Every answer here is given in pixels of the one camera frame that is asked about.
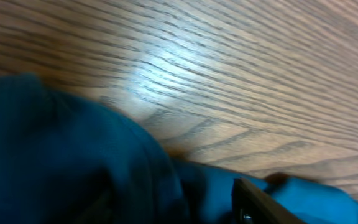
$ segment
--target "teal fabric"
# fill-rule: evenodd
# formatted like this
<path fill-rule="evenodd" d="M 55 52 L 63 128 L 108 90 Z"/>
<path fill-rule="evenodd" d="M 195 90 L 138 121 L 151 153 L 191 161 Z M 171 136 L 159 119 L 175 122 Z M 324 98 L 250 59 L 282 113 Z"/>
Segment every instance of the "teal fabric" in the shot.
<path fill-rule="evenodd" d="M 0 77 L 0 223 L 71 223 L 103 192 L 111 223 L 232 223 L 241 176 L 174 160 L 133 121 L 35 75 Z M 274 189 L 308 223 L 358 223 L 339 189 L 299 179 Z"/>

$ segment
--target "blue fabric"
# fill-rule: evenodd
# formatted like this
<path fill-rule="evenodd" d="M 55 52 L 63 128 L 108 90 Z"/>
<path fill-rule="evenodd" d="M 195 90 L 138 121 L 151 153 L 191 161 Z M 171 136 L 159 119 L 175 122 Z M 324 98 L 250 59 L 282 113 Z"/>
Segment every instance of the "blue fabric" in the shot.
<path fill-rule="evenodd" d="M 173 160 L 131 120 L 34 75 L 0 77 L 0 223 L 68 223 L 106 189 L 113 223 L 232 223 L 240 176 Z M 299 179 L 275 189 L 308 223 L 358 223 L 339 189 Z"/>

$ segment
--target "wooden table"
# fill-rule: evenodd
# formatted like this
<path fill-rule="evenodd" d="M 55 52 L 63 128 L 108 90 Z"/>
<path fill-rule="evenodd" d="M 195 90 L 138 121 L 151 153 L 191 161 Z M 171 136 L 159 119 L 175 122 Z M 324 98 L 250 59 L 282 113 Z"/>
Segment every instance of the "wooden table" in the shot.
<path fill-rule="evenodd" d="M 358 199 L 358 0 L 0 0 L 0 74 L 26 71 L 171 155 Z"/>

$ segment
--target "clothing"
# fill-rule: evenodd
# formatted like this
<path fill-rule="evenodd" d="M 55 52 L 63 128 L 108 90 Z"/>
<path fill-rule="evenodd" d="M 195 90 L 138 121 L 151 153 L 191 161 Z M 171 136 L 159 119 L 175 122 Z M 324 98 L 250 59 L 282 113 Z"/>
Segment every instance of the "clothing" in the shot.
<path fill-rule="evenodd" d="M 133 121 L 35 75 L 0 77 L 0 223 L 71 223 L 106 192 L 112 223 L 230 223 L 240 176 L 171 159 Z M 271 195 L 308 223 L 358 223 L 333 187 L 290 179 Z"/>

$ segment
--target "brown wood tabletop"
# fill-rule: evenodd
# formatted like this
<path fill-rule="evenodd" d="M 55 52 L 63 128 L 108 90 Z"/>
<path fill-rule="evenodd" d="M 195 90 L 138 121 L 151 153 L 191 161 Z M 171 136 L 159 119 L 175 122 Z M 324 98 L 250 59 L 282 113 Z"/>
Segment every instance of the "brown wood tabletop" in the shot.
<path fill-rule="evenodd" d="M 0 75 L 18 72 L 171 155 L 358 200 L 358 0 L 0 0 Z"/>

